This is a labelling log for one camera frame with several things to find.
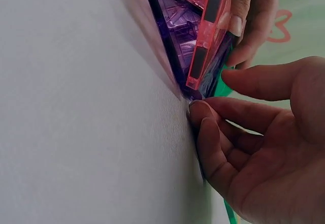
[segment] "finger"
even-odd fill
[[[204,101],[195,101],[191,104],[190,108],[190,121],[192,125],[198,129],[201,126],[202,120],[204,118],[211,118],[212,120],[218,122],[221,117],[213,110],[208,103]],[[229,154],[234,148],[232,143],[226,138],[224,134],[221,133],[222,144],[221,148],[225,154]]]
[[[209,98],[206,102],[223,119],[260,134],[266,132],[275,117],[282,111],[280,108],[226,97]]]
[[[229,139],[232,145],[243,153],[252,155],[261,148],[263,136],[251,134],[224,119],[219,120],[217,123],[220,131]]]
[[[265,42],[277,12],[277,0],[252,0],[253,18],[247,23],[243,40],[230,55],[227,65],[232,67],[251,57]]]
[[[226,120],[222,119],[210,106],[208,103],[204,101],[195,101],[190,106],[190,121],[194,127],[199,128],[201,122],[204,118],[210,117],[216,120],[219,128],[220,128],[220,138],[221,140],[221,149],[226,155],[229,157],[229,162],[236,168],[239,169],[241,165],[243,165],[247,158],[249,157],[247,154],[251,154],[253,152],[252,148],[254,148],[253,143],[245,143],[242,144],[241,138],[247,139],[246,135],[250,135],[248,132],[230,124]],[[241,152],[233,152],[235,147],[238,147]]]
[[[306,64],[307,58],[284,65],[225,70],[222,79],[231,89],[249,97],[266,101],[288,100],[295,78]]]
[[[194,101],[189,105],[189,119],[195,128],[199,128],[204,118],[217,120],[220,116],[205,101]]]
[[[229,31],[235,36],[240,36],[243,31],[244,21],[246,20],[251,0],[232,0],[231,19]]]
[[[240,69],[247,69],[247,68],[249,68],[250,65],[253,62],[254,57],[255,57],[255,53],[254,53],[253,57],[251,57],[250,59],[248,59],[248,60],[246,60],[246,61],[244,61],[244,62],[236,65],[236,69],[237,70],[240,70]]]
[[[198,137],[198,155],[206,179],[223,197],[226,197],[238,171],[227,161],[221,150],[219,128],[211,118],[202,121]]]
[[[238,137],[234,145],[242,152],[252,155],[258,152],[263,146],[263,138],[262,135],[255,135],[246,132]]]

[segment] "knuckle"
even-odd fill
[[[250,7],[250,0],[232,0],[234,7],[239,14],[247,14]]]

